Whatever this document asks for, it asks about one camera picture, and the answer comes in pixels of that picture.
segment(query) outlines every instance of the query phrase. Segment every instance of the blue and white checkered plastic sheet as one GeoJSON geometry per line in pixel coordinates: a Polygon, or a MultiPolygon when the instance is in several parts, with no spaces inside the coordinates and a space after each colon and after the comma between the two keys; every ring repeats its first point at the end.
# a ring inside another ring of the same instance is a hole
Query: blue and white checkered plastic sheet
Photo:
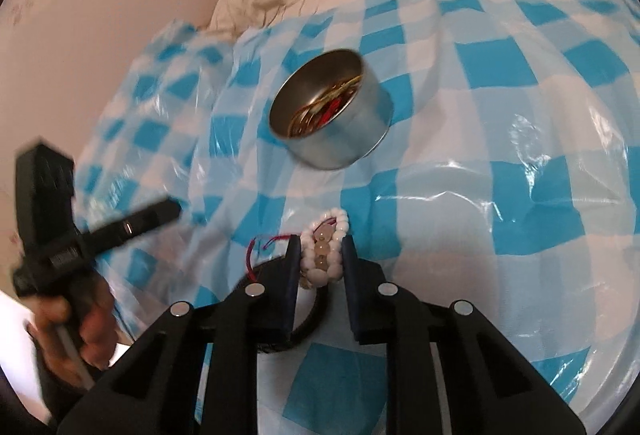
{"type": "MultiPolygon", "coordinates": [[[[101,261],[140,332],[174,301],[223,299],[255,235],[345,208],[361,256],[424,301],[475,303],[595,433],[640,361],[639,44],[638,0],[361,0],[234,46],[174,23],[98,123],[76,212],[184,203],[101,261]],[[334,48],[364,55],[394,116],[371,155],[320,172],[266,117],[334,48]]],[[[260,432],[381,433],[383,356],[353,342],[338,284],[312,339],[260,356],[260,432]]]]}

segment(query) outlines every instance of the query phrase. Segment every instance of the silver rivet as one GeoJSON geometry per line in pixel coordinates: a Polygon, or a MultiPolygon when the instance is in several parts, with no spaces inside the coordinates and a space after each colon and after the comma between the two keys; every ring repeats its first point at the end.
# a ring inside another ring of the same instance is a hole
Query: silver rivet
{"type": "Polygon", "coordinates": [[[468,301],[460,300],[453,304],[453,310],[455,310],[460,316],[469,316],[474,311],[474,306],[468,301]]]}
{"type": "Polygon", "coordinates": [[[171,309],[169,310],[171,311],[171,314],[179,318],[180,316],[184,316],[185,314],[187,314],[187,312],[189,312],[189,310],[191,310],[191,305],[189,305],[186,301],[177,301],[171,306],[171,309]]]}
{"type": "Polygon", "coordinates": [[[264,292],[264,285],[261,283],[250,283],[244,288],[244,292],[251,297],[260,296],[264,292]]]}
{"type": "Polygon", "coordinates": [[[398,293],[398,285],[386,281],[378,285],[378,292],[382,294],[382,296],[394,296],[398,293]]]}

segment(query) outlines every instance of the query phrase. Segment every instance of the metal bowl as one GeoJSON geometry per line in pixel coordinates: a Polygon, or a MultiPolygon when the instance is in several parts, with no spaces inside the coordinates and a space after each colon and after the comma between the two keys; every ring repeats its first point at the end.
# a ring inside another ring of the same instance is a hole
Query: metal bowl
{"type": "Polygon", "coordinates": [[[385,137],[392,115],[391,97],[364,58],[353,50],[337,49],[290,76],[273,100],[269,126],[301,161],[319,170],[338,170],[372,152],[385,137]],[[328,87],[355,76],[362,76],[360,86],[329,122],[306,136],[289,136],[289,125],[300,108],[328,87]]]}

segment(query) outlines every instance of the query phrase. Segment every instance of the hand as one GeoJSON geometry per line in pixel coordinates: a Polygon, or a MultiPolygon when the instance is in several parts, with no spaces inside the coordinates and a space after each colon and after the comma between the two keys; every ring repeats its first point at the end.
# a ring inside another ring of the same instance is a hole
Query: hand
{"type": "MultiPolygon", "coordinates": [[[[95,285],[94,305],[80,325],[80,336],[85,343],[80,349],[80,356],[88,364],[101,370],[109,366],[118,340],[116,320],[112,314],[113,305],[109,284],[99,277],[95,285]]],[[[55,331],[57,325],[69,319],[71,307],[68,301],[60,296],[39,296],[34,303],[33,312],[34,324],[29,323],[26,328],[40,344],[47,368],[62,381],[81,387],[82,380],[76,365],[67,357],[55,331]]]]}

